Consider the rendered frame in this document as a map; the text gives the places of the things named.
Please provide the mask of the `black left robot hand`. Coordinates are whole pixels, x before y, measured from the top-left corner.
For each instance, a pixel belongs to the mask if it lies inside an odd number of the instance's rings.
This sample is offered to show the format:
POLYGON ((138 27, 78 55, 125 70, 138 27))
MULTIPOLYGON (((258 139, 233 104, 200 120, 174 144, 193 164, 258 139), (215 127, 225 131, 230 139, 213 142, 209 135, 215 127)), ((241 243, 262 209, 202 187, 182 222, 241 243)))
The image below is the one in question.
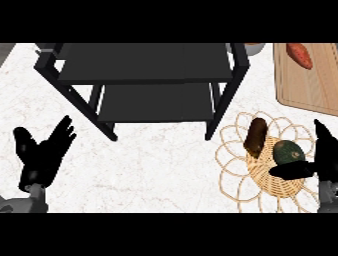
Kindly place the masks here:
POLYGON ((54 180, 64 154, 76 137, 72 119, 64 116, 50 137, 36 143, 29 131, 23 127, 13 129, 16 154, 23 163, 19 189, 27 192, 33 184, 47 188, 54 180))

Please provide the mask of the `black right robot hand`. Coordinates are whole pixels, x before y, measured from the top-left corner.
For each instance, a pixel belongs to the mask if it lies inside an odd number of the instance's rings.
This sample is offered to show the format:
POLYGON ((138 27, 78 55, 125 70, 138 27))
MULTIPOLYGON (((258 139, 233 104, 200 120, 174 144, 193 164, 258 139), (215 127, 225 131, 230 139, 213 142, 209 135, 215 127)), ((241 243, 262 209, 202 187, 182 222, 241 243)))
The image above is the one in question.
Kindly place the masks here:
POLYGON ((314 120, 314 125, 317 135, 314 161, 295 161, 277 165, 270 169, 270 175, 283 180, 302 179, 317 175, 320 181, 338 183, 338 139, 318 120, 314 120))

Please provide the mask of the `dark green squash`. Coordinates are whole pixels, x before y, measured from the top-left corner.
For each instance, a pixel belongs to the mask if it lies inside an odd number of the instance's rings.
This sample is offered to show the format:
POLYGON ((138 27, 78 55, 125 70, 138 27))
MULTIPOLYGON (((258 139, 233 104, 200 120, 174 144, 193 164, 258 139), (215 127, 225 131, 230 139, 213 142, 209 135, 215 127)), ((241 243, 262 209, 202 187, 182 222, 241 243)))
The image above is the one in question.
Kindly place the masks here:
POLYGON ((289 140, 280 140, 273 147, 273 159, 277 165, 304 161, 305 154, 299 145, 289 140))

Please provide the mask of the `woven wicker placemat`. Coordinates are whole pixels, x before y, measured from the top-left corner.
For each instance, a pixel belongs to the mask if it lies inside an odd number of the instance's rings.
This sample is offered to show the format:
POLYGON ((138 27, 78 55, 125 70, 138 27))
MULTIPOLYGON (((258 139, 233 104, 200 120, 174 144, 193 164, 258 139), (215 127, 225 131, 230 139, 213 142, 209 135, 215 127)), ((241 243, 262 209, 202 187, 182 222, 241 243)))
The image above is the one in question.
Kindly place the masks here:
POLYGON ((284 181, 268 174, 275 166, 273 146, 280 140, 295 142, 304 150, 305 159, 314 159, 312 132, 287 117, 273 117, 262 111, 240 112, 234 122, 219 129, 221 144, 215 150, 218 189, 236 203, 239 213, 314 213, 320 206, 317 181, 312 178, 284 181), (243 148, 243 142, 249 124, 258 117, 265 119, 268 130, 262 152, 253 158, 243 148))

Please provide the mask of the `black tiered shelf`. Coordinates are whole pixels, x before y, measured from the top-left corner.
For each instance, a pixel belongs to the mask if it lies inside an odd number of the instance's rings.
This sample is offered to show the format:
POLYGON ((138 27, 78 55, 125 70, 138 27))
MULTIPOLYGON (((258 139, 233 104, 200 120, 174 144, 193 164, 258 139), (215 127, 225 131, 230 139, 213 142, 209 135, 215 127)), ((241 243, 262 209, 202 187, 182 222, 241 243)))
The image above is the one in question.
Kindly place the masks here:
POLYGON ((243 44, 36 47, 36 72, 110 140, 117 123, 203 122, 212 137, 249 69, 243 44))

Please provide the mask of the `brown elongated vegetable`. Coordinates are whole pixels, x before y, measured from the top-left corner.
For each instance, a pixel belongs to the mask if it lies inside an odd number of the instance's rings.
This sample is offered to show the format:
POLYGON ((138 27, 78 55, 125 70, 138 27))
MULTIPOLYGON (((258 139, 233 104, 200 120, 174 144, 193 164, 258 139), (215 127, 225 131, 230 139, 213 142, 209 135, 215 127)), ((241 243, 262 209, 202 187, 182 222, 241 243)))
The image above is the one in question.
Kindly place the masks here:
POLYGON ((250 122, 246 140, 243 142, 243 147, 253 158, 258 158, 262 152, 267 130, 265 120, 262 118, 255 118, 250 122))

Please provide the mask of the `wooden cutting board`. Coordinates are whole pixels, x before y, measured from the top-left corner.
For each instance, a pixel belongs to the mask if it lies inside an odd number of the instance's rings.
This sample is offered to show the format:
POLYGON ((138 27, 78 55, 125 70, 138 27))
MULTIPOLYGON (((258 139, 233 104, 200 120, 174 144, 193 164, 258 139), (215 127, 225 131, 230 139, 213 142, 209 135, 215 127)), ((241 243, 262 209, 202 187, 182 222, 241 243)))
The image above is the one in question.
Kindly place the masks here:
POLYGON ((275 99, 281 105, 338 116, 338 49, 335 43, 304 44, 312 69, 302 68, 273 44, 275 99))

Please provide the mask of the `orange sweet potato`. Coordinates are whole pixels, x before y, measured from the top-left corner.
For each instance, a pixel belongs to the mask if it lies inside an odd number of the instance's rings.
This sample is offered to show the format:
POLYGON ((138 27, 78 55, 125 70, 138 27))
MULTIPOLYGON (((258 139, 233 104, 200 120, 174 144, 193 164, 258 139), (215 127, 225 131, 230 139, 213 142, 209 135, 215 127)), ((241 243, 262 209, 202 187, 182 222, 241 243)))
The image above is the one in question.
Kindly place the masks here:
POLYGON ((312 61, 311 61, 309 53, 305 46, 301 43, 287 43, 286 53, 302 68, 308 70, 312 69, 312 61))

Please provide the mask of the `grey bowl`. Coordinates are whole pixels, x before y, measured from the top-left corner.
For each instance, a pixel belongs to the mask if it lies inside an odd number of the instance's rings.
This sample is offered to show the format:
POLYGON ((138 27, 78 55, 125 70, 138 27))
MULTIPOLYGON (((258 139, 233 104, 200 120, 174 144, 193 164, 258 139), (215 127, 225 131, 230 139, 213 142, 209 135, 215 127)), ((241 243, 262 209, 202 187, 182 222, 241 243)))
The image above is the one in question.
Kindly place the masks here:
POLYGON ((264 46, 265 46, 264 43, 246 43, 244 44, 246 55, 247 56, 256 55, 261 52, 264 46))

